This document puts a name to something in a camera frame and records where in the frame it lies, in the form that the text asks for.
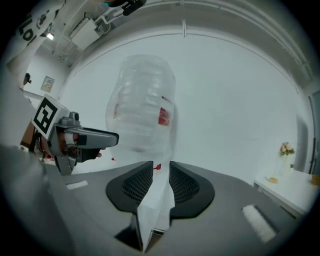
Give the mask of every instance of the robotic arm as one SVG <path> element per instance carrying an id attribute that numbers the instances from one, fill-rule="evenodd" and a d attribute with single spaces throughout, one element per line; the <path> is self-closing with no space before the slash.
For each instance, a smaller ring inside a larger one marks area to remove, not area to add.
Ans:
<path id="1" fill-rule="evenodd" d="M 114 147 L 119 142 L 116 133 L 82 127 L 77 112 L 69 111 L 47 94 L 31 122 L 46 139 L 48 153 L 54 157 L 61 175 L 70 175 L 77 163 L 95 159 L 102 148 Z M 62 150 L 59 145 L 61 133 L 66 142 Z"/>

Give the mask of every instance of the small plate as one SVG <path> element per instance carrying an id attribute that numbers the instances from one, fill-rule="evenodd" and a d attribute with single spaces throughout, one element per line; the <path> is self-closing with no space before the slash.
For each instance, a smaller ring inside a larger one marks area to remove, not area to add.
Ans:
<path id="1" fill-rule="evenodd" d="M 279 183 L 278 179 L 275 178 L 275 177 L 265 177 L 269 182 L 272 182 L 272 183 Z"/>

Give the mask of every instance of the vase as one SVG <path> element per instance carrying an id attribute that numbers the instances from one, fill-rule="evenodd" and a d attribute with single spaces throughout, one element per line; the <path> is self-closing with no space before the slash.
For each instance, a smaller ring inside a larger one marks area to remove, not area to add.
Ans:
<path id="1" fill-rule="evenodd" d="M 279 176 L 284 176 L 290 172 L 290 159 L 288 155 L 280 156 L 279 166 L 277 174 Z"/>

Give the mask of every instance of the ceiling light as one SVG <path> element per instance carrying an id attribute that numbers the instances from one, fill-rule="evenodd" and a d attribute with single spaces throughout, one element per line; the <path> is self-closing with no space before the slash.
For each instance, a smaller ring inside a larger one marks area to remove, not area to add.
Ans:
<path id="1" fill-rule="evenodd" d="M 48 33 L 48 34 L 46 34 L 46 37 L 51 39 L 51 40 L 53 40 L 54 39 L 54 34 Z"/>

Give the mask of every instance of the picture frame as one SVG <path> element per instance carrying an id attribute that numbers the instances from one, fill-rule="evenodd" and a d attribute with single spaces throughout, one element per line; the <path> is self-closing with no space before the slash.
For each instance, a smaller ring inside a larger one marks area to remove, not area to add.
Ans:
<path id="1" fill-rule="evenodd" d="M 53 78 L 46 76 L 43 80 L 41 90 L 46 93 L 50 93 L 52 90 L 52 87 L 54 86 L 54 82 L 55 80 Z"/>

